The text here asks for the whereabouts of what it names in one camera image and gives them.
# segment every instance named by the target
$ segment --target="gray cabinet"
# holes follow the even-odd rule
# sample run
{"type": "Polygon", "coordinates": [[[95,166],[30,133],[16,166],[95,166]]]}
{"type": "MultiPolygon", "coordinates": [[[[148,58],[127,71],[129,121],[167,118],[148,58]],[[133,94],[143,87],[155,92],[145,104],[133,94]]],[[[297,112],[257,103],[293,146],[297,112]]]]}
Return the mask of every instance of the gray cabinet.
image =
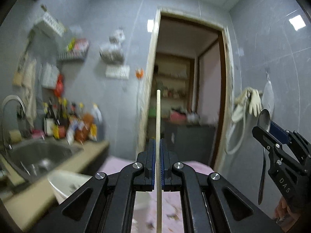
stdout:
{"type": "Polygon", "coordinates": [[[176,152],[180,161],[208,164],[212,157],[215,127],[211,125],[164,123],[164,139],[168,150],[176,152]]]}

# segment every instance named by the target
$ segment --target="stainless steel sink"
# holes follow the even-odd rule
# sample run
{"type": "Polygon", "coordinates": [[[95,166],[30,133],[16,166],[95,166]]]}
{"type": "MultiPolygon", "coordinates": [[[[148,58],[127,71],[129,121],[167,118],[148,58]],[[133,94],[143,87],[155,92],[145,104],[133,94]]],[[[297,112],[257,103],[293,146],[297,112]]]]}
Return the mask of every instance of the stainless steel sink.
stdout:
{"type": "Polygon", "coordinates": [[[33,183],[81,150],[55,140],[30,139],[12,146],[3,156],[21,177],[33,183]]]}

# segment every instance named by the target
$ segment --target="silver screw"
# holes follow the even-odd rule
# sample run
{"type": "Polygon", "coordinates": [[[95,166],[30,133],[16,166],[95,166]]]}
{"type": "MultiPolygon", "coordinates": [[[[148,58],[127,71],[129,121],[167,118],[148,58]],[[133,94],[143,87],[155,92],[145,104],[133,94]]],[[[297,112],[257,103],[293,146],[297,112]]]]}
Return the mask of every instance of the silver screw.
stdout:
{"type": "Polygon", "coordinates": [[[135,169],[139,169],[139,168],[141,168],[142,167],[142,163],[140,163],[140,162],[135,162],[134,164],[133,164],[133,168],[135,168],[135,169]]]}
{"type": "Polygon", "coordinates": [[[177,169],[182,169],[182,168],[183,168],[183,163],[181,163],[181,162],[176,162],[176,163],[174,164],[174,167],[177,168],[177,169]]]}
{"type": "Polygon", "coordinates": [[[98,180],[102,180],[105,176],[106,175],[103,172],[98,172],[98,173],[95,174],[95,178],[98,179],[98,180]]]}
{"type": "Polygon", "coordinates": [[[220,175],[218,173],[214,172],[214,173],[211,174],[211,178],[213,180],[219,180],[220,179],[220,175]]]}

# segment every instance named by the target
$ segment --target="white glove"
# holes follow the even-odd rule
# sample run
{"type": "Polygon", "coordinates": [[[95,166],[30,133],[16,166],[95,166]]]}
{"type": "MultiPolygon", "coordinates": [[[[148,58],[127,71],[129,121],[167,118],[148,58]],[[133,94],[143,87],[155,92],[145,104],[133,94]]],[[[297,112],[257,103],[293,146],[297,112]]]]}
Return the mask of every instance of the white glove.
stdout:
{"type": "Polygon", "coordinates": [[[254,116],[257,117],[262,110],[261,100],[259,97],[259,92],[257,89],[253,89],[251,101],[249,103],[249,113],[250,115],[254,112],[254,116]]]}

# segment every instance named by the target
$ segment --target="faucet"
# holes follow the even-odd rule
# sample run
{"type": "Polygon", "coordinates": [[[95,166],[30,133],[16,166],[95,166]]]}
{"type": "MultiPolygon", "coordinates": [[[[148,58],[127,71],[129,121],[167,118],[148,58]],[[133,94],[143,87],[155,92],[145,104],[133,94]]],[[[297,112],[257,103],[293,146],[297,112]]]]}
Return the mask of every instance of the faucet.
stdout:
{"type": "MultiPolygon", "coordinates": [[[[26,115],[25,104],[23,103],[23,101],[17,95],[8,95],[7,97],[4,98],[4,100],[2,102],[2,107],[1,107],[2,114],[4,113],[4,108],[5,108],[6,104],[9,101],[11,101],[11,100],[15,100],[15,101],[18,101],[20,103],[21,110],[22,110],[22,115],[25,116],[26,115]]],[[[2,116],[1,133],[2,133],[3,148],[7,152],[7,149],[12,149],[12,147],[11,147],[10,144],[8,146],[5,145],[4,132],[3,132],[3,119],[4,119],[4,115],[2,116]]]]}

